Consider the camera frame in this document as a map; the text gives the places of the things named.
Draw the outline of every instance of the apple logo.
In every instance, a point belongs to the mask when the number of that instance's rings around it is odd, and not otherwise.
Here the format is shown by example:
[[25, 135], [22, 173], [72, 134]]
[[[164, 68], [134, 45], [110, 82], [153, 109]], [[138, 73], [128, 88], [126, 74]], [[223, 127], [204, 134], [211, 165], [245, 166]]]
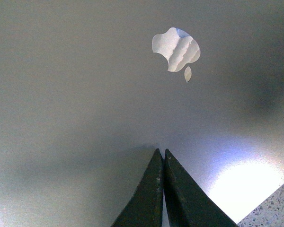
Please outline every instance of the apple logo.
[[[186, 64], [193, 63], [200, 57], [198, 43], [191, 35], [175, 27], [153, 37], [152, 51], [166, 58], [169, 63], [169, 72], [179, 72]], [[191, 78], [190, 67], [186, 68], [184, 75], [188, 82]]]

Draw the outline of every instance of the gray metallic surface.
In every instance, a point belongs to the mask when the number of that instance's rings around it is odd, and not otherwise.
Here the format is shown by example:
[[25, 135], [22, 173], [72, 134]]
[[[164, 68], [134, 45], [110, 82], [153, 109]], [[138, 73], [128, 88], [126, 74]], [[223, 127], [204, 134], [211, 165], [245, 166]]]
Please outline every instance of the gray metallic surface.
[[284, 183], [284, 1], [0, 2], [1, 226], [111, 225], [157, 147], [237, 223]]

